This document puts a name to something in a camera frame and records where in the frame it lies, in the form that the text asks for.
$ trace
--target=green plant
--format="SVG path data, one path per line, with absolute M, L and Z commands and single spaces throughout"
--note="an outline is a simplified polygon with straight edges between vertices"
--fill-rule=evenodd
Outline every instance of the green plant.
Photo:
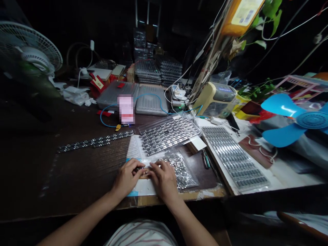
M 275 86 L 272 84 L 272 80 L 267 78 L 267 82 L 261 86 L 252 87 L 249 91 L 245 92 L 246 88 L 247 86 L 241 88 L 238 91 L 238 95 L 243 98 L 251 99 L 254 102 L 260 102 L 271 96 L 269 93 L 275 89 Z
M 279 9 L 281 3 L 282 3 L 282 0 L 265 0 L 262 11 L 261 11 L 261 13 L 264 15 L 264 19 L 263 19 L 263 17 L 260 17 L 260 13 L 258 13 L 256 15 L 252 25 L 249 27 L 249 29 L 246 31 L 246 33 L 238 39 L 238 41 L 240 41 L 247 33 L 249 33 L 253 29 L 262 31 L 264 28 L 264 24 L 270 23 L 270 22 L 273 23 L 273 29 L 272 29 L 272 33 L 270 36 L 270 37 L 272 37 L 277 31 L 277 28 L 280 23 L 281 14 L 283 12 L 281 9 Z M 264 49 L 267 48 L 267 43 L 264 40 L 256 40 L 255 42 L 252 42 L 249 44 L 246 44 L 246 40 L 243 40 L 242 41 L 242 50 L 244 50 L 244 48 L 247 45 L 251 45 L 254 43 L 262 46 Z

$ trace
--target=blue fan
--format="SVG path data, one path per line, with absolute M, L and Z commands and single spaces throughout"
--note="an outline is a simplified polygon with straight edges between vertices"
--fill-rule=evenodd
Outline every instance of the blue fan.
M 295 118 L 295 123 L 263 132 L 263 138 L 275 147 L 286 147 L 298 140 L 308 129 L 320 129 L 328 134 L 328 103 L 317 112 L 308 112 L 295 105 L 286 94 L 276 94 L 261 107 L 274 114 Z

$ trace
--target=desk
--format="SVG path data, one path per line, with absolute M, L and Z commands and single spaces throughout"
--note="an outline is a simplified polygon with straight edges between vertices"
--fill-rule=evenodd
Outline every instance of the desk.
M 117 171 L 125 163 L 129 138 L 113 141 L 108 146 L 91 147 L 56 154 L 59 146 L 114 134 L 114 128 L 104 127 L 95 105 L 79 107 L 62 102 L 53 109 L 52 132 L 9 135 L 2 143 L 0 221 L 12 221 L 49 216 L 77 214 L 110 190 Z M 156 121 L 159 117 L 136 115 L 134 127 Z M 103 117 L 116 125 L 119 116 Z M 18 121 L 25 126 L 26 121 Z M 213 197 L 226 195 L 214 172 L 204 168 L 201 153 L 191 156 L 185 146 L 191 170 L 200 186 L 196 191 L 180 194 L 184 200 L 196 200 L 200 190 Z M 161 204 L 156 196 L 127 197 L 118 209 Z

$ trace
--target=blue fan blade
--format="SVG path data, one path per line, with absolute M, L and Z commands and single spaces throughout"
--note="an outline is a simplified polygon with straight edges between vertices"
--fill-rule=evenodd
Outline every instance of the blue fan blade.
M 306 112 L 305 109 L 295 105 L 286 94 L 275 94 L 269 97 L 261 104 L 261 107 L 271 113 L 294 118 Z
M 273 146 L 281 148 L 298 140 L 306 130 L 306 128 L 293 123 L 283 128 L 265 131 L 262 133 L 262 137 Z
M 328 134 L 328 127 L 326 127 L 326 128 L 322 128 L 322 129 L 320 129 L 320 130 L 323 131 L 324 133 Z
M 320 112 L 328 113 L 328 102 L 319 110 Z

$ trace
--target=human hand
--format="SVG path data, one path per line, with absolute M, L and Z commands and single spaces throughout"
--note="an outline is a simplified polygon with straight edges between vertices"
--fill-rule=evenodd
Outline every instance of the human hand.
M 146 169 L 139 169 L 137 172 L 134 172 L 133 170 L 136 167 L 144 166 L 145 164 L 132 158 L 120 168 L 114 186 L 110 191 L 115 198 L 119 199 L 119 202 L 133 190 L 139 177 L 146 171 Z
M 171 205 L 179 198 L 174 167 L 165 161 L 157 161 L 156 163 L 150 163 L 150 165 L 153 170 L 149 172 L 149 175 L 157 194 L 166 205 Z

